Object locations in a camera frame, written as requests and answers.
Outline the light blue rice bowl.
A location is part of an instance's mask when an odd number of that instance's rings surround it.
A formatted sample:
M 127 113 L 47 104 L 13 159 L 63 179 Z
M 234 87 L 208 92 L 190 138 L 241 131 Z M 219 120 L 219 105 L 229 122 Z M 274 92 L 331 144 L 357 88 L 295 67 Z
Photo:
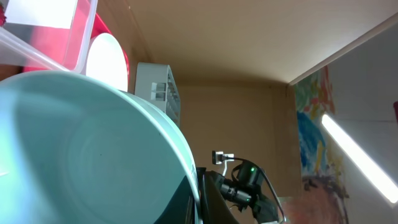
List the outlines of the light blue rice bowl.
M 130 93 L 71 72 L 1 82 L 2 223 L 201 223 L 179 127 Z

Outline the colourful wall painting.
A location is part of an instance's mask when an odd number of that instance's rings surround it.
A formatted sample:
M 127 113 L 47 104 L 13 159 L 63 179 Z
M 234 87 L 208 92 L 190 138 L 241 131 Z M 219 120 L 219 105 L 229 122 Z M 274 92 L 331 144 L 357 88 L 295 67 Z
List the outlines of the colourful wall painting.
M 334 114 L 333 85 L 323 67 L 293 86 L 300 146 L 302 194 L 284 199 L 287 223 L 348 223 L 344 155 L 322 128 Z

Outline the clear plastic bin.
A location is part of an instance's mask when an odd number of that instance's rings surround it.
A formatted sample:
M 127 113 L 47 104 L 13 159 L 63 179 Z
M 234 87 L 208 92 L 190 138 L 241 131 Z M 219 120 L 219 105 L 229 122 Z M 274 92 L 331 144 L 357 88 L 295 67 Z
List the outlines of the clear plastic bin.
M 1 0 L 1 64 L 80 73 L 98 0 Z

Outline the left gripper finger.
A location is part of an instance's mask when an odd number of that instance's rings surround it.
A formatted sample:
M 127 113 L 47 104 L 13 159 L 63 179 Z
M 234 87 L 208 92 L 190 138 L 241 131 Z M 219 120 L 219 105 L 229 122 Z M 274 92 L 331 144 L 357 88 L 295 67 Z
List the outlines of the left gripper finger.
M 197 179 L 203 224 L 239 224 L 227 207 L 212 171 L 197 168 Z

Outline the ceiling light strip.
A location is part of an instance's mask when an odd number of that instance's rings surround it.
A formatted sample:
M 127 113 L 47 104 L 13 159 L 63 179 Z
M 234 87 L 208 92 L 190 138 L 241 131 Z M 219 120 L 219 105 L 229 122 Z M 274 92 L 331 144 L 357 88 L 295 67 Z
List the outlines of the ceiling light strip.
M 371 159 L 364 149 L 328 114 L 322 115 L 321 124 L 368 181 L 390 203 L 397 203 L 397 184 Z

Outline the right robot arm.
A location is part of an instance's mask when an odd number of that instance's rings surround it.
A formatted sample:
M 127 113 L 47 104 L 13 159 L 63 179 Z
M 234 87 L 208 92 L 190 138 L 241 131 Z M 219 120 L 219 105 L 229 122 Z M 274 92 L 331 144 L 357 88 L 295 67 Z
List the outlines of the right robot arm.
M 227 179 L 225 177 L 227 163 L 233 161 L 241 162 L 231 171 L 238 174 L 233 174 L 230 179 Z M 215 177 L 215 184 L 223 198 L 234 203 L 240 212 L 250 207 L 258 223 L 282 224 L 286 222 L 281 202 L 264 169 L 247 159 L 219 152 L 213 153 L 212 163 L 224 165 L 223 173 Z

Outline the grey dishwasher rack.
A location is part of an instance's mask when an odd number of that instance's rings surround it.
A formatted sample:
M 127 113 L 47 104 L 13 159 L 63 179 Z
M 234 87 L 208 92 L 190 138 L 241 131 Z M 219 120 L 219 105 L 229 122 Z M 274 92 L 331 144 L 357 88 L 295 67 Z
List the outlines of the grey dishwasher rack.
M 158 107 L 180 127 L 181 100 L 169 65 L 139 62 L 134 94 Z

